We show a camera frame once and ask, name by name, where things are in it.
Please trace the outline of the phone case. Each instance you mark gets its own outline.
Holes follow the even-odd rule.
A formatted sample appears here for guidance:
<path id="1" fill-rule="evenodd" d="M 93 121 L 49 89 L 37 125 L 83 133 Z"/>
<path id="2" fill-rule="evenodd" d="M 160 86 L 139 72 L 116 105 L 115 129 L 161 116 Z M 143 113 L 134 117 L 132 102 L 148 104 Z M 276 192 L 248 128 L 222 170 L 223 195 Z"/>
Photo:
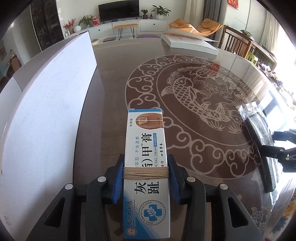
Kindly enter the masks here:
<path id="1" fill-rule="evenodd" d="M 275 159 L 263 152 L 263 146 L 273 146 L 272 132 L 268 127 L 266 116 L 257 103 L 251 102 L 236 107 L 243 119 L 254 147 L 261 159 L 260 175 L 265 192 L 273 192 L 277 183 Z"/>

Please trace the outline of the blue white nail cream box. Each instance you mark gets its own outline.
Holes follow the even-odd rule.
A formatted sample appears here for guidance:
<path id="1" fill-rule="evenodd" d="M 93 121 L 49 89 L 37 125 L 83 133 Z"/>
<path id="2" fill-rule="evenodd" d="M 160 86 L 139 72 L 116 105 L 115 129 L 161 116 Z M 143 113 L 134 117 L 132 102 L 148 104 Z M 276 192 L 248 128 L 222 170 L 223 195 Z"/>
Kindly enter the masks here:
<path id="1" fill-rule="evenodd" d="M 123 165 L 123 236 L 169 238 L 169 167 L 161 109 L 130 109 Z"/>

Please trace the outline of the floral cushion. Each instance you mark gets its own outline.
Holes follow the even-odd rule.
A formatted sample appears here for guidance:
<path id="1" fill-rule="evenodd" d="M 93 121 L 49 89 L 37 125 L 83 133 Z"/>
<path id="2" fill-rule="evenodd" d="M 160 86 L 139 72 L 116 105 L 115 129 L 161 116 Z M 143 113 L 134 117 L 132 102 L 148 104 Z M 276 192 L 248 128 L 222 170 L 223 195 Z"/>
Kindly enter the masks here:
<path id="1" fill-rule="evenodd" d="M 279 219 L 279 221 L 277 222 L 275 227 L 272 229 L 271 233 L 265 238 L 265 240 L 267 241 L 280 240 L 280 237 L 283 235 L 285 229 L 288 227 L 294 215 L 295 215 L 295 198 L 293 197 L 289 202 L 289 205 L 285 209 L 282 217 Z"/>

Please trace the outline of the large white cardboard box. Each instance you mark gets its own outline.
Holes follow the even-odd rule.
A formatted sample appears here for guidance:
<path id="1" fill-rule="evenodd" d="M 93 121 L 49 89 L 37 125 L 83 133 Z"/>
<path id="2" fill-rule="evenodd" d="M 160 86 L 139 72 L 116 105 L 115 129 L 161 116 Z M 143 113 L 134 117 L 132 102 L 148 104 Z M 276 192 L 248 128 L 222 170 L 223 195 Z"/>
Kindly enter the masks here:
<path id="1" fill-rule="evenodd" d="M 1 137 L 1 223 L 13 240 L 25 240 L 73 181 L 79 121 L 96 67 L 88 33 L 63 40 L 8 117 Z"/>

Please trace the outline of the wooden dining chair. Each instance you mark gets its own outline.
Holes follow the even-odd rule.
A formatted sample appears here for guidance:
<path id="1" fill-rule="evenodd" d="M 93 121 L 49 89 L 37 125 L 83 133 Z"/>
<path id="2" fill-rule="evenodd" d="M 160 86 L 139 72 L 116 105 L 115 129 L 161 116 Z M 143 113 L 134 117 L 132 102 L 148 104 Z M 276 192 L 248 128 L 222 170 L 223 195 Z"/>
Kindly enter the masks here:
<path id="1" fill-rule="evenodd" d="M 246 58 L 250 51 L 252 40 L 242 32 L 229 26 L 224 26 L 218 48 Z"/>

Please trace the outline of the orange lounge chair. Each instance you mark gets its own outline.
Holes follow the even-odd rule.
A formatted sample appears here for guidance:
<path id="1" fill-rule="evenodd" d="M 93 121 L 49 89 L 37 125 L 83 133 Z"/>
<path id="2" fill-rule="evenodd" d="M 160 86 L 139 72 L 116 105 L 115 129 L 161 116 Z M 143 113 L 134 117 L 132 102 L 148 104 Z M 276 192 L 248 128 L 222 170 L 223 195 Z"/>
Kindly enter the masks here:
<path id="1" fill-rule="evenodd" d="M 193 26 L 182 19 L 177 19 L 169 24 L 171 29 L 180 29 L 182 31 L 193 33 L 202 37 L 209 37 L 220 30 L 223 26 L 213 20 L 204 19 L 201 25 Z"/>

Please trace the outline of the flat white box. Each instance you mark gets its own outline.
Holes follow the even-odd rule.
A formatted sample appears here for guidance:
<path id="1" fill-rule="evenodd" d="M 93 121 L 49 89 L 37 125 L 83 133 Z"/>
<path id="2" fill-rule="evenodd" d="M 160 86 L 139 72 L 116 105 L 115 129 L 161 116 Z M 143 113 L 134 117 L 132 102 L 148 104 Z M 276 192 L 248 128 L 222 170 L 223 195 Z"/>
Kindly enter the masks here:
<path id="1" fill-rule="evenodd" d="M 217 56 L 219 52 L 211 44 L 200 39 L 191 39 L 187 37 L 174 36 L 168 34 L 162 34 L 161 39 L 164 40 L 171 48 L 193 50 L 215 56 Z"/>

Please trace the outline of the white tv cabinet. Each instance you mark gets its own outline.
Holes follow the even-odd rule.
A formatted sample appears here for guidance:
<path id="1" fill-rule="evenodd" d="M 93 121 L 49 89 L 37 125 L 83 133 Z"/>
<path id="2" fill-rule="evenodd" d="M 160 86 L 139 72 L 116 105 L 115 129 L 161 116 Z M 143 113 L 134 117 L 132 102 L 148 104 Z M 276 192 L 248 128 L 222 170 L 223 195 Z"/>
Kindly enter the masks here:
<path id="1" fill-rule="evenodd" d="M 138 28 L 135 28 L 135 37 L 138 35 L 150 34 L 150 35 L 161 35 L 166 32 L 168 29 L 168 21 L 167 20 L 131 20 L 131 21 L 118 21 L 107 24 L 101 24 L 95 27 L 88 28 L 90 38 L 93 39 L 105 39 L 116 37 L 118 39 L 118 31 L 113 30 L 113 26 L 123 25 L 123 24 L 134 24 L 138 23 Z M 130 28 L 123 29 L 123 35 L 128 36 L 129 38 L 133 38 Z"/>

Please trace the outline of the wooden bench stool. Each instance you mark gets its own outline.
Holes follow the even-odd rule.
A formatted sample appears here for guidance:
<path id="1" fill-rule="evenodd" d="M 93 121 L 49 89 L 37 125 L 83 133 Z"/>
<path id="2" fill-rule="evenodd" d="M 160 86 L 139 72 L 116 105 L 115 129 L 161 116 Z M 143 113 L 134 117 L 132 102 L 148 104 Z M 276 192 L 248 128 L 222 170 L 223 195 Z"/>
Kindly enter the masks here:
<path id="1" fill-rule="evenodd" d="M 121 40 L 122 35 L 123 35 L 123 29 L 128 29 L 130 28 L 131 34 L 133 39 L 135 38 L 135 28 L 138 28 L 138 23 L 134 24 L 123 24 L 123 25 L 116 25 L 113 26 L 113 30 L 118 31 L 118 39 Z"/>

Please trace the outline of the red flower vase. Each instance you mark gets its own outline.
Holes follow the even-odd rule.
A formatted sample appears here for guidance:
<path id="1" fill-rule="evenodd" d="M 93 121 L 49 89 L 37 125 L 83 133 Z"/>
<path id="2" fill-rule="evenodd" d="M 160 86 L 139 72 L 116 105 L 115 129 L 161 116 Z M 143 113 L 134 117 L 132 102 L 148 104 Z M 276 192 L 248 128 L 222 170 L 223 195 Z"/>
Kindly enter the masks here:
<path id="1" fill-rule="evenodd" d="M 68 35 L 74 33 L 74 25 L 75 25 L 76 19 L 67 20 L 67 23 L 63 25 L 63 28 L 67 30 Z"/>

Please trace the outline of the green potted plant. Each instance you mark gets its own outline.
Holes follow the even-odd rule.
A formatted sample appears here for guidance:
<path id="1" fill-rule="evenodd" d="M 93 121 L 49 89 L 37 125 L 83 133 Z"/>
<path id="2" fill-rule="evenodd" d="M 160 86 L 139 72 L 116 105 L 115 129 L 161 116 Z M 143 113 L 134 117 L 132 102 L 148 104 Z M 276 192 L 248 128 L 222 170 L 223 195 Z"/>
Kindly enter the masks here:
<path id="1" fill-rule="evenodd" d="M 171 13 L 171 10 L 168 8 L 164 8 L 162 6 L 156 6 L 156 5 L 152 5 L 152 9 L 151 12 L 156 13 L 156 18 L 158 20 L 163 20 L 166 16 L 169 16 Z"/>

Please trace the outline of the black television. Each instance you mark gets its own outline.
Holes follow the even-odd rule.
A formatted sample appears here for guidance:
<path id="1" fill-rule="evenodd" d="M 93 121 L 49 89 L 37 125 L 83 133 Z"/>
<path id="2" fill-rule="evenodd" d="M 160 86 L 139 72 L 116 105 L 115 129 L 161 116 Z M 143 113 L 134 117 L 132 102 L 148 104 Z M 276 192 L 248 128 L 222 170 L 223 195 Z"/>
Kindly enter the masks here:
<path id="1" fill-rule="evenodd" d="M 114 1 L 98 6 L 101 22 L 109 22 L 123 19 L 136 19 L 139 17 L 139 0 Z"/>

